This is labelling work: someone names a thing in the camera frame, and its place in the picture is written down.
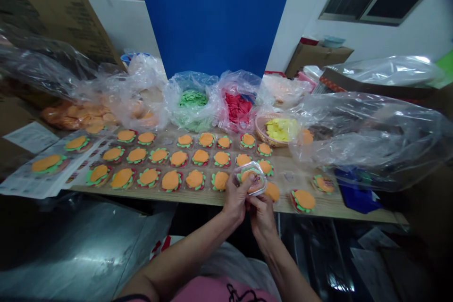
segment blue partition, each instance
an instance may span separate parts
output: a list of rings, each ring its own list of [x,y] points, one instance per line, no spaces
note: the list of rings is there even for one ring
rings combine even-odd
[[[169,78],[186,70],[219,76],[227,69],[262,77],[286,0],[145,2]]]

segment hand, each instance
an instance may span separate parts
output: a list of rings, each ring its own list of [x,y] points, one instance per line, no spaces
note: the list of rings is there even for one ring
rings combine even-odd
[[[222,211],[225,212],[227,216],[234,218],[237,225],[239,225],[244,221],[245,198],[248,196],[247,191],[249,191],[253,184],[255,176],[250,174],[240,187],[237,187],[234,184],[233,179],[234,174],[232,173],[226,182],[226,196]]]
[[[278,238],[272,199],[265,195],[247,196],[246,199],[246,207],[250,212],[252,232],[258,245],[261,247],[261,244],[272,237],[276,236]]]

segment orange basket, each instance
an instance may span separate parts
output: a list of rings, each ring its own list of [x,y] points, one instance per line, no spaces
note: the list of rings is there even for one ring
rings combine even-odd
[[[266,133],[266,130],[267,130],[266,123],[275,118],[289,118],[289,117],[284,114],[275,113],[275,112],[258,115],[255,118],[255,132],[258,135],[258,137],[263,142],[265,142],[267,145],[270,145],[270,146],[276,147],[276,148],[277,147],[288,147],[289,143],[276,141],[275,139],[270,138]]]

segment window frame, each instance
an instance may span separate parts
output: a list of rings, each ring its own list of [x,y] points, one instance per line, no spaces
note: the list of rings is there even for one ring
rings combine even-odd
[[[326,13],[327,6],[329,5],[330,0],[326,1],[325,6],[323,7],[321,14],[319,15],[318,19],[320,20],[334,20],[334,21],[346,21],[346,22],[356,22],[356,23],[363,23],[363,24],[375,24],[375,25],[386,25],[386,26],[399,26],[401,23],[406,20],[406,18],[412,13],[412,11],[423,1],[418,0],[414,6],[406,13],[406,15],[401,18],[388,18],[388,17],[377,17],[377,16],[369,16],[368,13],[373,8],[374,4],[378,0],[371,0],[366,8],[362,11],[360,15],[356,18],[355,16],[345,15],[345,14],[335,14],[335,13]]]

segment blue bowl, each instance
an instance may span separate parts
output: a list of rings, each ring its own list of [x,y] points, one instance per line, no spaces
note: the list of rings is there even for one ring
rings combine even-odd
[[[151,54],[149,53],[128,53],[128,54],[123,54],[121,56],[121,61],[123,61],[126,65],[129,66],[129,63],[131,62],[132,58],[136,55],[143,54],[145,56],[150,56]]]

